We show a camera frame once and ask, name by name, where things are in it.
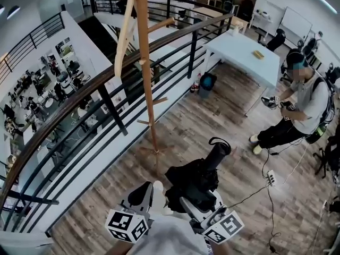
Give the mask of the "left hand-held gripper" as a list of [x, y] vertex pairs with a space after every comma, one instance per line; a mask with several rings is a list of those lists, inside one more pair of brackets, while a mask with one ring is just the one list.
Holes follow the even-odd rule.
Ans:
[[146, 181], [126, 191], [116, 208], [111, 209], [106, 219], [105, 229], [113, 238], [137, 243], [149, 230], [150, 207], [154, 187]]

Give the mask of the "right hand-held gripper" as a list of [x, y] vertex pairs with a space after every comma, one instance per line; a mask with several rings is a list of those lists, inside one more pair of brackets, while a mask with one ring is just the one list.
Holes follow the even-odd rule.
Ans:
[[234, 237], [244, 224], [236, 211], [223, 204], [220, 194], [210, 192], [216, 198], [215, 205], [209, 210], [201, 210], [188, 199], [181, 197], [180, 203], [189, 215], [193, 231], [216, 244], [222, 244]]

